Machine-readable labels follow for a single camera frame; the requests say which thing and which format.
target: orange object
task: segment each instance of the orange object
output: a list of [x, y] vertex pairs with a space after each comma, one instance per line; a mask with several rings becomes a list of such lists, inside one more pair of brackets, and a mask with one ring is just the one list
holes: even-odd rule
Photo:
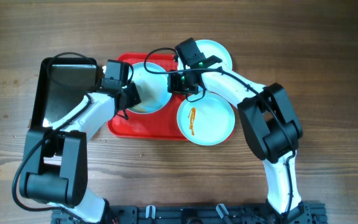
[[194, 136], [194, 127], [193, 127], [193, 123], [194, 123], [194, 119], [196, 118], [196, 108], [192, 108], [189, 116], [187, 116], [188, 118], [190, 118], [190, 126], [189, 129], [191, 129], [191, 134]]

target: white plate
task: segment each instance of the white plate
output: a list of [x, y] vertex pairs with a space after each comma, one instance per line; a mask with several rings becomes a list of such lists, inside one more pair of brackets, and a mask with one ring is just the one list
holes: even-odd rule
[[[231, 70], [233, 69], [233, 61], [231, 60], [229, 52], [218, 42], [213, 40], [196, 40], [197, 47], [204, 53], [206, 58], [215, 55], [218, 58], [222, 59], [222, 62], [225, 63]], [[183, 69], [183, 64], [178, 59], [178, 70]]]
[[[201, 97], [201, 93], [189, 96], [189, 100]], [[191, 134], [190, 117], [191, 109], [196, 108], [196, 116], [193, 122], [194, 134]], [[233, 108], [217, 94], [206, 92], [205, 97], [190, 103], [184, 100], [178, 109], [178, 126], [182, 134], [190, 141], [202, 145], [212, 146], [223, 142], [233, 132], [235, 117]]]
[[[156, 75], [146, 72], [143, 62], [136, 63], [134, 67], [134, 77], [132, 81], [135, 82], [137, 92], [142, 101], [134, 107], [128, 108], [130, 111], [139, 114], [149, 114], [163, 108], [172, 96], [168, 88], [168, 75]], [[154, 63], [147, 62], [147, 69], [153, 72], [165, 72], [165, 70]], [[132, 74], [132, 69], [129, 69], [128, 77]]]

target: brown table surface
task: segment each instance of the brown table surface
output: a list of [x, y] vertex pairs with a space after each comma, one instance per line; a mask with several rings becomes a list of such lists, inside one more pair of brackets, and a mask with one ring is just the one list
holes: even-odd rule
[[[286, 88], [304, 129], [302, 198], [325, 203], [329, 223], [358, 223], [358, 1], [13, 2], [0, 0], [0, 223], [50, 221], [11, 197], [44, 58], [74, 51], [106, 64], [189, 37], [222, 43], [238, 73]], [[88, 186], [112, 205], [239, 205], [268, 190], [239, 120], [213, 147], [121, 139], [103, 126], [88, 167]]]

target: tabletop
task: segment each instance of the tabletop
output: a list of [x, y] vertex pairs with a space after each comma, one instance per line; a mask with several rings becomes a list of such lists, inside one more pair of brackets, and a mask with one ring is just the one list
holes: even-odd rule
[[[189, 37], [223, 44], [246, 78], [285, 87], [304, 129], [302, 199], [325, 203], [329, 223], [358, 223], [358, 1], [281, 0], [0, 0], [0, 223], [50, 221], [11, 196], [44, 58], [72, 51], [105, 65]], [[211, 147], [117, 138], [102, 126], [88, 176], [111, 205], [240, 205], [268, 191], [238, 118], [232, 138]]]

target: robotic arm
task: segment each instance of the robotic arm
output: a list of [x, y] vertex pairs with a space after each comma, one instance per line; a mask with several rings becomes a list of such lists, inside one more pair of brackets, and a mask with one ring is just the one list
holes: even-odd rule
[[[294, 152], [285, 135], [290, 139], [292, 146], [297, 149], [298, 139], [302, 136], [302, 128], [283, 87], [276, 83], [264, 86], [251, 82], [229, 69], [218, 58], [205, 58], [193, 39], [182, 42], [176, 50], [184, 66], [192, 69], [199, 68], [202, 64], [206, 68], [216, 70], [209, 72], [190, 69], [189, 72], [183, 72], [180, 76], [170, 74], [168, 90], [187, 94], [201, 86], [203, 89], [221, 95], [239, 110], [246, 141], [251, 151], [264, 163], [268, 182], [268, 208], [276, 217], [279, 217], [273, 219], [271, 223], [281, 223], [283, 220], [289, 223], [289, 220], [294, 220], [302, 213], [301, 197], [296, 187], [295, 157], [292, 156]], [[70, 125], [61, 129], [59, 135], [47, 141], [41, 150], [34, 153], [21, 172], [19, 190], [23, 197], [63, 207], [83, 222], [115, 223], [108, 201], [99, 198], [86, 188], [88, 180], [86, 142], [92, 138], [100, 126], [116, 114], [117, 110], [140, 103], [135, 85], [128, 84], [127, 94], [113, 94], [117, 92], [117, 86], [122, 87], [116, 82], [125, 83], [127, 80], [127, 75], [126, 77], [120, 75], [123, 73], [123, 66], [123, 63], [109, 61], [106, 78], [102, 80], [100, 88], [95, 93], [89, 94], [91, 106]], [[224, 71], [225, 75], [218, 72], [218, 69]], [[186, 81], [180, 83], [177, 80], [178, 77], [185, 77]], [[63, 124], [73, 114], [80, 111], [88, 100], [84, 97], [84, 100], [73, 111], [60, 121], [53, 123], [52, 127]], [[263, 114], [267, 110], [263, 100], [267, 101], [276, 112], [277, 120], [264, 120]], [[285, 133], [282, 132], [278, 123], [285, 129]], [[30, 129], [26, 137], [24, 154], [26, 155], [35, 142], [42, 139], [50, 130], [51, 128]], [[43, 157], [53, 155], [62, 156], [60, 166], [44, 163]]]

